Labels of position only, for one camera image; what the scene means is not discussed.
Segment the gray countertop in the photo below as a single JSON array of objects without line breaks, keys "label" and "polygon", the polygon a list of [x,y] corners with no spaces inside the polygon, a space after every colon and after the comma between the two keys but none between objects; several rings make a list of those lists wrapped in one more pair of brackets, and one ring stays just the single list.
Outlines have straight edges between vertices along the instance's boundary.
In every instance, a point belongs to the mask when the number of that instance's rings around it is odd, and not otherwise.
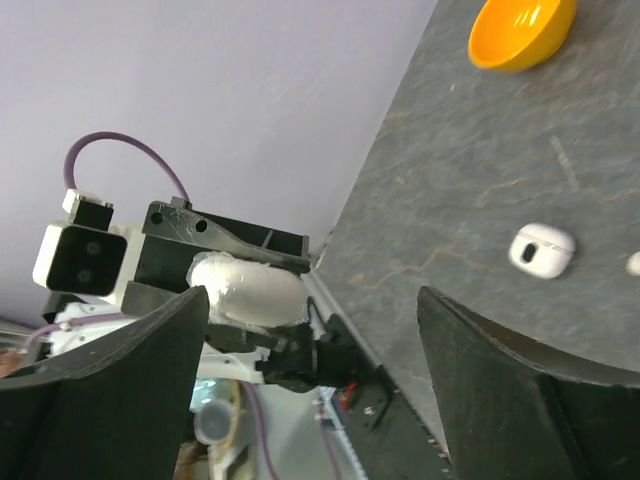
[{"label": "gray countertop", "polygon": [[[640,2],[581,0],[565,46],[517,75],[475,69],[482,0],[440,0],[320,274],[444,441],[416,324],[433,285],[480,314],[640,369]],[[556,280],[510,266],[523,225],[572,233]]]}]

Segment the white object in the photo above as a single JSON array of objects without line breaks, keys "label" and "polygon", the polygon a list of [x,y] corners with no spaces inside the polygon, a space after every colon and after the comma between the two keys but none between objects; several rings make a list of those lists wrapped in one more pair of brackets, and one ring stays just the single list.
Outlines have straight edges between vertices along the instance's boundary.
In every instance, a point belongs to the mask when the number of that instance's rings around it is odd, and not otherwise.
[{"label": "white object", "polygon": [[220,445],[231,434],[234,406],[226,400],[213,399],[198,411],[194,418],[194,432],[200,443]]},{"label": "white object", "polygon": [[575,252],[573,237],[562,230],[531,223],[520,229],[509,248],[509,260],[534,277],[551,279],[569,265]]},{"label": "white object", "polygon": [[72,212],[78,207],[80,199],[86,200],[97,205],[104,205],[104,202],[98,198],[97,195],[89,192],[83,192],[76,190],[75,188],[67,188],[67,192],[62,200],[62,209],[71,215]]},{"label": "white object", "polygon": [[194,413],[212,400],[230,401],[233,398],[233,384],[226,378],[196,378],[189,410]]},{"label": "white object", "polygon": [[256,371],[255,364],[264,360],[259,351],[250,353],[220,353],[208,344],[202,347],[198,378],[231,378],[250,383],[264,383],[262,372]]},{"label": "white object", "polygon": [[[85,318],[94,315],[110,315],[119,313],[119,309],[113,305],[88,305],[86,303],[70,303],[63,312],[56,316],[56,323],[66,323],[74,318]],[[62,355],[74,348],[81,347],[93,340],[119,328],[129,325],[134,320],[123,318],[121,320],[108,320],[99,323],[79,325],[70,330],[56,330],[49,335],[51,342],[51,356]]]},{"label": "white object", "polygon": [[640,276],[640,252],[636,252],[627,260],[627,272],[634,277]]},{"label": "white object", "polygon": [[36,263],[33,267],[32,278],[33,281],[41,287],[47,288],[47,278],[49,278],[49,270],[53,263],[53,257],[56,254],[56,248],[58,248],[58,242],[60,241],[60,235],[67,226],[64,222],[53,222],[47,226],[42,238],[42,244],[36,257]]},{"label": "white object", "polygon": [[304,284],[299,276],[281,268],[206,252],[194,257],[187,282],[206,287],[212,321],[273,328],[304,319]]},{"label": "white object", "polygon": [[126,238],[127,250],[122,259],[122,265],[120,266],[120,272],[113,291],[106,297],[101,298],[107,303],[121,307],[127,284],[135,277],[145,235],[142,233],[141,225],[111,225],[109,233]]}]

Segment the black plastic part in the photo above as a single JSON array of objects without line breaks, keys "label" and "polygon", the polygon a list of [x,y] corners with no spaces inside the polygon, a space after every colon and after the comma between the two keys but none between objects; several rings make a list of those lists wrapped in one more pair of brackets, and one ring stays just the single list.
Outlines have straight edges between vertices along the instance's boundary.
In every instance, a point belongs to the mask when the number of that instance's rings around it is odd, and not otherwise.
[{"label": "black plastic part", "polygon": [[359,356],[345,431],[369,480],[449,480],[447,456],[381,365],[368,359],[338,315],[326,323],[336,345]]},{"label": "black plastic part", "polygon": [[457,480],[640,478],[640,374],[569,355],[437,290],[420,333]]},{"label": "black plastic part", "polygon": [[47,303],[42,310],[42,318],[47,323],[53,323],[58,313],[63,312],[70,303],[87,303],[80,297],[76,297],[70,293],[51,292]]},{"label": "black plastic part", "polygon": [[106,232],[112,217],[113,207],[80,200],[76,211],[69,217],[69,223]]},{"label": "black plastic part", "polygon": [[281,351],[286,341],[286,338],[275,333],[258,333],[232,325],[209,324],[207,326],[206,342],[223,353],[248,353],[253,352],[256,347]]},{"label": "black plastic part", "polygon": [[280,351],[272,351],[268,360],[258,362],[265,383],[280,385],[292,392],[304,393],[321,384],[317,377],[318,355],[313,330],[308,323],[289,327],[288,338]]},{"label": "black plastic part", "polygon": [[344,388],[359,378],[368,365],[357,348],[344,348],[321,339],[316,342],[318,357],[316,384]]},{"label": "black plastic part", "polygon": [[60,233],[47,276],[47,288],[97,297],[109,295],[115,287],[126,250],[124,237],[69,225]]},{"label": "black plastic part", "polygon": [[535,243],[529,243],[526,247],[524,247],[524,252],[522,252],[522,257],[520,258],[524,263],[531,263],[533,257],[538,251],[538,247]]},{"label": "black plastic part", "polygon": [[0,478],[172,478],[208,313],[193,288],[0,381]]},{"label": "black plastic part", "polygon": [[191,410],[187,414],[187,423],[184,429],[184,435],[182,437],[183,443],[190,443],[196,441],[195,421],[196,415]]},{"label": "black plastic part", "polygon": [[128,282],[120,311],[124,315],[143,317],[176,296],[178,294],[170,290],[162,290],[161,288],[150,287],[137,282]]},{"label": "black plastic part", "polygon": [[134,280],[176,293],[188,287],[187,272],[200,252],[226,252],[297,274],[310,269],[306,236],[163,202],[149,205],[142,233],[146,238]]}]

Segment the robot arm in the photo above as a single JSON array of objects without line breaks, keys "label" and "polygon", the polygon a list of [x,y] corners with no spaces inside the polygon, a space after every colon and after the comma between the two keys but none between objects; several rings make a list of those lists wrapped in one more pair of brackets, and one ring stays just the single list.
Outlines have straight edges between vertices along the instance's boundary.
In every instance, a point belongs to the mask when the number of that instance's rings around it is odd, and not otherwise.
[{"label": "robot arm", "polygon": [[[68,223],[47,228],[33,273],[36,283],[53,291],[48,305],[53,311],[45,311],[45,319],[83,295],[103,299],[127,318],[140,318],[189,288],[194,257],[223,252],[237,264],[231,269],[245,270],[237,285],[229,269],[222,276],[206,268],[198,272],[198,284],[207,286],[211,304],[218,311],[226,306],[222,316],[230,320],[210,321],[205,338],[211,349],[248,354],[248,368],[255,370],[249,378],[295,392],[318,385],[344,388],[364,371],[361,352],[341,345],[331,334],[316,338],[305,318],[306,302],[312,302],[300,279],[310,269],[307,237],[197,212],[178,198],[152,202],[143,224],[129,228],[111,226],[113,205],[94,196],[69,190],[63,206]],[[274,288],[274,283],[287,288]],[[226,297],[221,299],[221,292]],[[253,309],[231,312],[227,307],[234,302]],[[83,329],[89,336],[109,331],[95,325]],[[221,357],[209,358],[217,364]],[[224,358],[222,368],[230,365],[228,360]],[[227,368],[230,378],[238,375],[232,367]]]}]

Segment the table surface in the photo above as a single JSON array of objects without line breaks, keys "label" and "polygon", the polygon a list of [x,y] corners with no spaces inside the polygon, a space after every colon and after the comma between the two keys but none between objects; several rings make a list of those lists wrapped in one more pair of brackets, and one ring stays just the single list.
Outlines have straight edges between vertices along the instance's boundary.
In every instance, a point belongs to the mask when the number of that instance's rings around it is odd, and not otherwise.
[{"label": "table surface", "polygon": [[[444,442],[416,323],[433,285],[571,353],[640,369],[640,2],[581,0],[567,43],[517,75],[475,69],[483,0],[440,0],[319,272]],[[523,225],[572,233],[539,280],[507,250]]]}]

